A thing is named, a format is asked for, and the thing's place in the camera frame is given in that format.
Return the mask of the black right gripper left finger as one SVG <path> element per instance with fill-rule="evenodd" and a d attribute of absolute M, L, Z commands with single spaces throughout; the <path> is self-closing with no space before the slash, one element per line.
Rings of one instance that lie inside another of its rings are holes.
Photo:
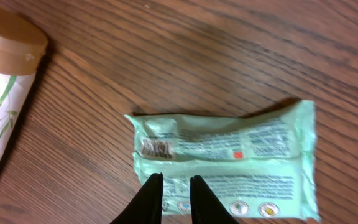
<path fill-rule="evenodd" d="M 111 224 L 161 224 L 163 175 L 152 174 Z"/>

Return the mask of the white gold tube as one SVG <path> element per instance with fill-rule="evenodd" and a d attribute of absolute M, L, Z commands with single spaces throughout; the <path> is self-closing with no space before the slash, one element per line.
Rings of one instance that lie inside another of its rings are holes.
<path fill-rule="evenodd" d="M 0 8 L 0 160 L 47 44 L 47 36 L 37 26 Z"/>

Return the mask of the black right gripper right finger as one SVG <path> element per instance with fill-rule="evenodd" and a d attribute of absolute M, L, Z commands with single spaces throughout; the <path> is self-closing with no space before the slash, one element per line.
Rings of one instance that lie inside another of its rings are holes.
<path fill-rule="evenodd" d="M 190 202 L 192 224 L 238 224 L 199 175 L 190 179 Z"/>

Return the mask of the teal tissue packet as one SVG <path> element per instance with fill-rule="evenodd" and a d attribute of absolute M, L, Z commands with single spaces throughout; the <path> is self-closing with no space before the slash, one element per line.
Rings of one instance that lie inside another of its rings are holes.
<path fill-rule="evenodd" d="M 301 100 L 253 118 L 132 116 L 134 170 L 163 175 L 162 209 L 187 215 L 201 176 L 235 217 L 319 220 L 314 181 L 315 106 Z"/>

